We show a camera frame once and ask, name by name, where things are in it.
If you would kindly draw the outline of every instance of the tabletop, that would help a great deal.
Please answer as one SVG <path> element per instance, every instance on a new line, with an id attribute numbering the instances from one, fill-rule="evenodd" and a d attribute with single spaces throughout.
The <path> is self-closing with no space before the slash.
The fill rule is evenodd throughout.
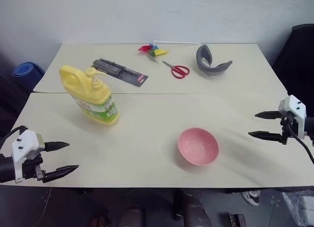
<path id="1" fill-rule="evenodd" d="M 20 185 L 49 187 L 197 187 L 256 188 L 314 185 L 314 167 L 294 139 L 287 145 L 247 133 L 279 133 L 278 120 L 254 117 L 275 110 L 284 95 L 256 95 L 249 90 L 212 94 L 114 94 L 120 118 L 106 127 L 91 121 L 69 94 L 32 93 L 14 127 L 27 125 L 44 141 L 69 147 L 42 152 L 47 172 L 79 165 L 64 178 L 43 184 L 28 179 Z M 217 159 L 205 167 L 188 163 L 178 152 L 180 133 L 191 127 L 211 132 L 219 144 Z M 3 145 L 11 153 L 11 136 Z M 310 147 L 311 142 L 305 139 Z"/>
<path id="2" fill-rule="evenodd" d="M 213 57 L 212 66 L 232 60 L 227 71 L 216 77 L 201 72 L 196 64 L 196 51 L 200 45 L 158 45 L 169 53 L 160 55 L 156 62 L 147 53 L 139 52 L 136 44 L 62 44 L 59 52 L 35 87 L 36 92 L 66 92 L 60 79 L 59 68 L 64 64 L 84 71 L 94 60 L 105 58 L 132 70 L 148 75 L 141 87 L 134 87 L 112 76 L 97 76 L 107 84 L 112 93 L 197 93 L 211 94 L 213 91 L 229 89 L 239 94 L 270 95 L 275 91 L 286 93 L 276 74 L 269 66 L 257 44 L 208 44 Z M 178 80 L 171 74 L 166 61 L 172 65 L 183 65 L 191 72 Z"/>

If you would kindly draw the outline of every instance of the black cable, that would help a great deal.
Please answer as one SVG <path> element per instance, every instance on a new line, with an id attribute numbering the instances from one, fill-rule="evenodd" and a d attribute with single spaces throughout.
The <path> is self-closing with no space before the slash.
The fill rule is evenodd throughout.
<path id="1" fill-rule="evenodd" d="M 17 132 L 18 130 L 27 130 L 27 127 L 24 126 L 24 125 L 20 125 L 19 127 L 16 127 L 15 129 L 11 130 L 6 136 L 4 136 L 1 141 L 0 141 L 0 146 L 2 146 L 2 144 L 4 143 L 4 141 L 10 137 L 13 133 Z"/>
<path id="2" fill-rule="evenodd" d="M 299 139 L 299 137 L 296 136 L 296 134 L 293 132 L 290 124 L 287 124 L 287 128 L 288 128 L 290 135 L 292 137 L 294 137 L 305 148 L 306 152 L 308 153 L 308 156 L 310 157 L 310 160 L 312 161 L 312 163 L 314 165 L 314 158 L 313 158 L 309 148 L 305 145 L 305 143 L 303 143 L 302 140 Z"/>
<path id="3" fill-rule="evenodd" d="M 41 214 L 41 216 L 39 217 L 39 219 L 36 221 L 36 223 L 34 225 L 32 225 L 32 227 L 36 227 L 36 225 L 40 222 L 40 220 L 43 218 L 45 212 L 46 212 L 46 208 L 47 208 L 47 205 L 48 205 L 48 201 L 50 199 L 50 193 L 51 193 L 51 190 L 52 188 L 50 188 L 49 190 L 49 193 L 48 193 L 48 197 L 47 197 L 47 200 L 46 200 L 46 204 L 45 204 L 45 207 L 44 207 L 44 210 L 43 210 L 43 213 Z"/>

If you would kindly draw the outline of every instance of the white stick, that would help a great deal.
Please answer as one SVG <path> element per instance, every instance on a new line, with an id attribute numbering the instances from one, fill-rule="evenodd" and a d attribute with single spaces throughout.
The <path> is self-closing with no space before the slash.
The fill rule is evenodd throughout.
<path id="1" fill-rule="evenodd" d="M 163 40 L 154 40 L 153 45 L 159 44 L 201 44 L 201 43 L 193 43 L 193 42 L 176 42 L 176 41 L 163 41 Z"/>

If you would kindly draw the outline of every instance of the robotic arm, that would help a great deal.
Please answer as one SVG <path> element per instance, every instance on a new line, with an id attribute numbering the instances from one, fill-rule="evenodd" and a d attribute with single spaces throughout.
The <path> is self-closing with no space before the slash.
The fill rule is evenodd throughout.
<path id="1" fill-rule="evenodd" d="M 254 131 L 249 132 L 249 135 L 262 140 L 278 141 L 282 144 L 287 144 L 288 138 L 293 137 L 305 148 L 314 164 L 309 148 L 301 141 L 305 135 L 308 135 L 314 146 L 314 117 L 306 116 L 306 107 L 299 99 L 290 95 L 280 102 L 278 111 L 261 112 L 255 116 L 263 119 L 281 118 L 283 132 L 274 134 L 268 131 Z"/>
<path id="2" fill-rule="evenodd" d="M 0 144 L 18 130 L 20 136 L 12 143 L 12 156 L 5 157 L 0 154 L 0 183 L 10 180 L 21 183 L 23 178 L 37 178 L 37 180 L 46 183 L 62 178 L 79 167 L 78 165 L 60 167 L 49 173 L 41 170 L 40 164 L 43 163 L 43 159 L 40 153 L 42 151 L 59 150 L 69 146 L 69 144 L 66 142 L 44 142 L 41 135 L 25 126 L 19 126 L 12 130 L 1 140 Z"/>

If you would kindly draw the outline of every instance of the gray plastic object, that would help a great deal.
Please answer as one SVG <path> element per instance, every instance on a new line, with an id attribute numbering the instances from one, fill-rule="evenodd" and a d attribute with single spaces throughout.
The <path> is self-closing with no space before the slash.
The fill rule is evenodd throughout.
<path id="1" fill-rule="evenodd" d="M 202 61 L 203 58 L 206 59 L 206 61 L 209 63 L 209 66 L 206 66 L 203 63 Z M 211 67 L 212 55 L 209 50 L 209 47 L 206 44 L 203 44 L 201 47 L 198 48 L 196 52 L 196 61 L 197 61 L 198 68 L 209 76 L 216 76 L 216 75 L 222 74 L 232 64 L 232 61 L 228 61 L 228 62 L 219 64 L 216 67 Z"/>

